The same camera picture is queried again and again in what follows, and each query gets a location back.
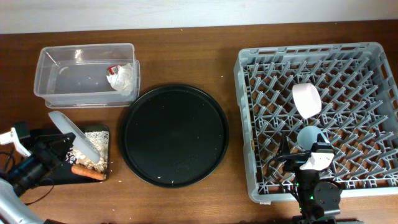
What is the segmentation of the grey plate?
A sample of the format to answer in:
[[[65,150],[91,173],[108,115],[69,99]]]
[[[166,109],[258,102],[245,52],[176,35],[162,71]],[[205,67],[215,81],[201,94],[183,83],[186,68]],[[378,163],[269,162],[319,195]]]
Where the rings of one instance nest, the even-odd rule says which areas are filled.
[[[100,153],[95,145],[85,136],[85,134],[73,123],[67,116],[59,111],[53,111],[48,114],[54,125],[62,134],[73,133],[75,140],[73,145],[92,162],[100,161]]]

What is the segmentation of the light blue cup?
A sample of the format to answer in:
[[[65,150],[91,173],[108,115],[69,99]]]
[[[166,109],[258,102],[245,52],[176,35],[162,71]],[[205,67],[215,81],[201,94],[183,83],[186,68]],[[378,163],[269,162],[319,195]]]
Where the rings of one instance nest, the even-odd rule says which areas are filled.
[[[306,151],[311,150],[312,145],[316,142],[330,143],[322,130],[316,126],[307,126],[297,135],[298,145]]]

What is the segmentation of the orange carrot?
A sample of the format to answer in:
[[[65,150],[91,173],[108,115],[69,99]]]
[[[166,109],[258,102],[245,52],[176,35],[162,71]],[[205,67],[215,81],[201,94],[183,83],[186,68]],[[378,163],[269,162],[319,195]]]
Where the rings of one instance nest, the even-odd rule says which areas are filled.
[[[83,177],[89,177],[89,178],[95,179],[95,180],[104,180],[106,178],[106,176],[104,174],[97,172],[95,170],[89,169],[80,164],[73,165],[71,168],[71,171],[76,175],[80,175]]]

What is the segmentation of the pink bowl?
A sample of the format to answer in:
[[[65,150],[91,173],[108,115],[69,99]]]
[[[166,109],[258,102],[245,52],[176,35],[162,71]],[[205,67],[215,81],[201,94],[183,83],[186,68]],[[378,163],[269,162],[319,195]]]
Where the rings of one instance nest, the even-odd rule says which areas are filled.
[[[322,101],[316,87],[311,83],[296,84],[292,87],[295,107],[303,119],[315,116],[322,110]]]

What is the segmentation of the white tissue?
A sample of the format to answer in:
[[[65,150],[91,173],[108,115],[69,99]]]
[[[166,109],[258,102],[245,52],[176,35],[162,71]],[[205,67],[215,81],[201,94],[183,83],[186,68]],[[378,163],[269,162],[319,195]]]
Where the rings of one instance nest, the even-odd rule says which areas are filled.
[[[115,75],[106,76],[111,87],[122,95],[129,95],[136,86],[136,74],[131,63],[121,65]]]

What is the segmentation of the red snack wrapper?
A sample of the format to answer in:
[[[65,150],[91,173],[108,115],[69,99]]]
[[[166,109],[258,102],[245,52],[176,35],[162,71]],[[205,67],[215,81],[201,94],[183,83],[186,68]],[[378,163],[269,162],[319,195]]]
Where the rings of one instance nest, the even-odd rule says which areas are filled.
[[[119,72],[119,69],[121,68],[120,65],[113,65],[111,67],[107,68],[108,75],[115,75]]]

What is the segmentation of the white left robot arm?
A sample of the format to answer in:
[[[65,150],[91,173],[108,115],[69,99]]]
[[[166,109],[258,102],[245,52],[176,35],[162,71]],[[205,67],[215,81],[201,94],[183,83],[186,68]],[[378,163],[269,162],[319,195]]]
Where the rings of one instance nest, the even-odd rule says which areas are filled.
[[[1,220],[6,223],[55,223],[39,218],[20,196],[37,187],[65,160],[75,140],[73,133],[50,135],[29,141],[27,158],[15,165],[1,179]]]

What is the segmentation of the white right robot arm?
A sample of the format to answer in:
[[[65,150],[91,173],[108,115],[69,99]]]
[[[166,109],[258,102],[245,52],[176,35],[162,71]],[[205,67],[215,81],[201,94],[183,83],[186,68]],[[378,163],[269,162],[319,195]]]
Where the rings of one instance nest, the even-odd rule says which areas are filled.
[[[340,214],[340,201],[343,188],[333,179],[321,179],[321,171],[329,168],[335,156],[331,144],[317,134],[310,149],[304,152],[291,153],[287,136],[282,135],[281,143],[275,157],[267,163],[269,175],[280,185],[271,171],[272,162],[282,162],[283,171],[292,172],[295,180],[290,193],[299,204],[300,215],[292,217],[294,224],[344,224],[347,221],[337,220]]]

